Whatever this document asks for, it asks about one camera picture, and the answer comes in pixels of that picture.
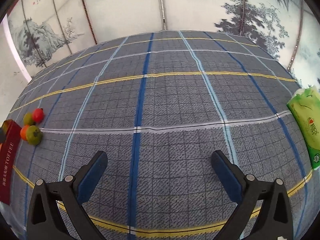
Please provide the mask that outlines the red fruit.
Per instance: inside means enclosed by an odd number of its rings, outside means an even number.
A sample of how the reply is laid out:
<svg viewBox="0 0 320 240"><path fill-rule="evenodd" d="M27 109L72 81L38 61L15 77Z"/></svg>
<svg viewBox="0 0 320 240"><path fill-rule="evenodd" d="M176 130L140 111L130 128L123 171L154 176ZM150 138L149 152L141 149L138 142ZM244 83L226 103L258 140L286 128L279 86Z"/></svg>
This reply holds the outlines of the red fruit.
<svg viewBox="0 0 320 240"><path fill-rule="evenodd" d="M33 121L37 124L44 120L44 111L42 108L36 108L32 113Z"/></svg>

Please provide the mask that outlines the gold rectangular tin tray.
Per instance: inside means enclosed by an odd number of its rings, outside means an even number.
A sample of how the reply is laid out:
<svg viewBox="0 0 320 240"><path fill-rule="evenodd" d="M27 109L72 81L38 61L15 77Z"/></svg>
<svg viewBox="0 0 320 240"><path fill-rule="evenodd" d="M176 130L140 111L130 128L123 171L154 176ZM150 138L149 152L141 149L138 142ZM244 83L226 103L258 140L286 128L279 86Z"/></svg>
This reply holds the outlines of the gold rectangular tin tray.
<svg viewBox="0 0 320 240"><path fill-rule="evenodd" d="M13 164L21 140L21 127L12 119L5 120L1 126L1 202L10 205L10 185Z"/></svg>

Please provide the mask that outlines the green round fruit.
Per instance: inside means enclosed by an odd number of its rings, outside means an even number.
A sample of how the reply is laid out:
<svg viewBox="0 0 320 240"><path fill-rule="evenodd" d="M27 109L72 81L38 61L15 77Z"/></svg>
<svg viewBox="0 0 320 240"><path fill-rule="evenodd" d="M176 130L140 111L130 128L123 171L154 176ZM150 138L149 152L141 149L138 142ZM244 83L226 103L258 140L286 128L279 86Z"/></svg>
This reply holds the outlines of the green round fruit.
<svg viewBox="0 0 320 240"><path fill-rule="evenodd" d="M43 138L42 131L35 125L29 126L26 131L27 142L33 146L37 146Z"/></svg>

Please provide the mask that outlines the orange fruit on cloth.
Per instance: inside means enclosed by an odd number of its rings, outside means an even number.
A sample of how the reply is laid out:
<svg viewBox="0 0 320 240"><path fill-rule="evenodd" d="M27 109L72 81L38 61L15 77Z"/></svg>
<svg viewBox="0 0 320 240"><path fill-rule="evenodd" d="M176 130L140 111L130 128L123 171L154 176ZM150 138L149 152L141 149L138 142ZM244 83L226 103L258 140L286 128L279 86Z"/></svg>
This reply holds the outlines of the orange fruit on cloth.
<svg viewBox="0 0 320 240"><path fill-rule="evenodd" d="M27 129L29 128L29 125L24 125L20 131L21 139L24 141L27 141Z"/></svg>

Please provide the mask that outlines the yellow-green fruit on cloth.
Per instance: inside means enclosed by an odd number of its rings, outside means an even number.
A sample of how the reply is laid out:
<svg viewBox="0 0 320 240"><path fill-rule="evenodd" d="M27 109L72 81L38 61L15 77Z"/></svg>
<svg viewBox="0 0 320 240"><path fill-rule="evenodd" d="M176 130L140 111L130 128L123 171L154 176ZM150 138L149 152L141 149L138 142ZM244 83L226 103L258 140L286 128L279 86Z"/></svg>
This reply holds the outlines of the yellow-green fruit on cloth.
<svg viewBox="0 0 320 240"><path fill-rule="evenodd" d="M30 112L25 113L23 117L23 124L26 125L34 125L33 115Z"/></svg>

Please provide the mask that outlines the green tissue pack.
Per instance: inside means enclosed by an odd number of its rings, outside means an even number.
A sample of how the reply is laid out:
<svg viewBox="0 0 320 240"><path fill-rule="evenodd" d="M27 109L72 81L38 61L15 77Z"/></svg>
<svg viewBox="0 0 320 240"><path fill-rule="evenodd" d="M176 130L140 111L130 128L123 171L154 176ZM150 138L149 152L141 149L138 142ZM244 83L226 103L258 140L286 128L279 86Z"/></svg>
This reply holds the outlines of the green tissue pack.
<svg viewBox="0 0 320 240"><path fill-rule="evenodd" d="M319 168L319 105L319 91L316 86L296 90L287 103L305 140L311 167L315 170Z"/></svg>

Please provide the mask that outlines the grey plaid tablecloth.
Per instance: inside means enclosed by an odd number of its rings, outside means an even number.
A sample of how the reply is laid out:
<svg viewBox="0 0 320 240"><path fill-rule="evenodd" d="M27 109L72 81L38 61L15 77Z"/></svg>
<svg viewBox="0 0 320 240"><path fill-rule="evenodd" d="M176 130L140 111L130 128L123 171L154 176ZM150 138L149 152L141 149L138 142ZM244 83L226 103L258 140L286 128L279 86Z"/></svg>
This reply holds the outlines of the grey plaid tablecloth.
<svg viewBox="0 0 320 240"><path fill-rule="evenodd" d="M287 108L299 84L236 35L161 31L83 49L35 74L8 117L37 107L43 141L21 142L3 215L25 238L38 179L54 182L104 151L108 167L84 204L108 239L211 239L235 204L210 165L221 150L242 172L283 180L293 235L319 210L319 184Z"/></svg>

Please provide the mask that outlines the painted folding screen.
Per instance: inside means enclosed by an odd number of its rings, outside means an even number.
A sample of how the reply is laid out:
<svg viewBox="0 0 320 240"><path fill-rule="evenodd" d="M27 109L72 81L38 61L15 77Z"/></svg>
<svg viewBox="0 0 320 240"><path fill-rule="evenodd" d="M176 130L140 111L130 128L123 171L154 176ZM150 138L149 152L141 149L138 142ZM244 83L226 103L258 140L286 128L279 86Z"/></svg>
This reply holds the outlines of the painted folding screen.
<svg viewBox="0 0 320 240"><path fill-rule="evenodd" d="M319 86L319 22L304 0L15 0L3 23L29 76L118 37L206 30L247 37Z"/></svg>

